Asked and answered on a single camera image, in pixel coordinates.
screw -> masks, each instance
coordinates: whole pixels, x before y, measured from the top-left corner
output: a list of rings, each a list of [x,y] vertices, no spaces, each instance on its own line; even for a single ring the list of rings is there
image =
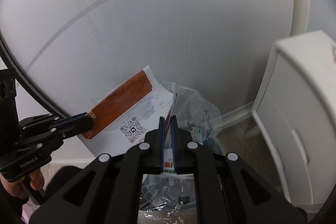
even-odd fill
[[[101,154],[98,159],[99,159],[100,162],[107,162],[110,159],[110,155]]]
[[[141,143],[141,144],[139,144],[139,148],[141,149],[141,150],[147,150],[147,149],[149,149],[151,146],[150,146],[150,144],[149,143]]]
[[[198,147],[198,144],[195,143],[195,142],[189,142],[187,144],[187,147],[190,148],[190,149],[196,149]]]
[[[238,160],[238,155],[236,153],[229,153],[227,154],[227,158],[232,161]]]

orange-brown rectangle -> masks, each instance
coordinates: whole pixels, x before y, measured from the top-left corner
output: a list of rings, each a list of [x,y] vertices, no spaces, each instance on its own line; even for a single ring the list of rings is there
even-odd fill
[[[148,95],[152,88],[152,84],[143,70],[127,80],[88,113],[93,118],[93,128],[82,133],[84,138],[92,140],[103,129]]]

human hand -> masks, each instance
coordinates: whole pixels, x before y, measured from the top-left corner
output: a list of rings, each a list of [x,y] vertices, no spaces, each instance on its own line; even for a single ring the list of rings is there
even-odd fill
[[[34,172],[30,173],[28,175],[30,178],[30,185],[34,190],[41,190],[44,186],[44,177],[43,174],[38,168],[38,170],[35,170]],[[15,182],[8,182],[2,175],[0,175],[1,183],[4,187],[4,189],[12,196],[16,198],[25,199],[28,197],[26,192],[21,188],[20,182],[23,182],[25,178],[21,178]]]

white baseboard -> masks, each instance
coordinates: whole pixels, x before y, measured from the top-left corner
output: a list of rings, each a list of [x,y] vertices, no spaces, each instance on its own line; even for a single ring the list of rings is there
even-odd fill
[[[233,126],[240,121],[243,121],[251,117],[251,109],[254,101],[251,101],[243,106],[240,106],[234,110],[231,110],[222,115],[222,123],[220,125],[220,130]]]

black handle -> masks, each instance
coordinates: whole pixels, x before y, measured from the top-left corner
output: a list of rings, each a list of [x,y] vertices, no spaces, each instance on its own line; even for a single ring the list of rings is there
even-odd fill
[[[45,191],[43,189],[38,191],[34,190],[30,185],[29,177],[26,177],[25,180],[20,183],[20,185],[36,205],[42,205],[46,201]]]

